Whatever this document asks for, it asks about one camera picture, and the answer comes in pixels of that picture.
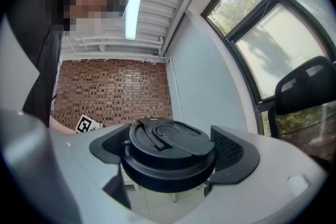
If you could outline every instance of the white ceiling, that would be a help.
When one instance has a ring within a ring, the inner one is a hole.
[[[142,0],[134,41],[124,38],[124,16],[77,20],[76,31],[62,40],[64,59],[124,58],[123,55],[157,59],[168,29],[175,30],[171,24],[176,13],[181,12],[182,1]]]

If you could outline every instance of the brick wall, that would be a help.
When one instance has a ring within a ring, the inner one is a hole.
[[[172,118],[165,64],[133,60],[62,63],[55,118],[74,129],[82,114],[106,126],[140,118]]]

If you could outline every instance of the black window frame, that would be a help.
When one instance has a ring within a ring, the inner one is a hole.
[[[206,8],[201,13],[201,16],[208,22],[212,29],[217,33],[223,44],[227,47],[233,58],[235,59],[242,75],[245,80],[248,92],[250,94],[255,117],[257,121],[258,133],[263,134],[263,125],[261,113],[268,111],[270,106],[274,103],[274,96],[262,99],[260,96],[257,83],[250,71],[244,56],[239,52],[235,42],[253,28],[263,17],[265,17],[270,10],[272,10],[278,3],[290,10],[294,15],[299,17],[304,22],[306,27],[313,32],[315,37],[323,46],[327,57],[332,63],[336,62],[336,47],[330,38],[329,34],[323,26],[315,19],[315,17],[304,8],[296,0],[262,0],[258,5],[252,9],[226,36],[224,36],[219,29],[208,18],[208,15],[216,7],[220,0],[211,0]]]

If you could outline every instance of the office chair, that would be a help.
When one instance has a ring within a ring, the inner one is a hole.
[[[336,149],[336,69],[315,57],[281,79],[268,110],[271,136],[331,169]]]

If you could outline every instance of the tile floor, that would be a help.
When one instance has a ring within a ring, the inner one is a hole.
[[[204,187],[190,189],[176,194],[177,202],[166,193],[157,193],[143,187],[136,192],[133,186],[126,186],[132,210],[143,217],[161,224],[172,224],[185,216],[204,199]]]

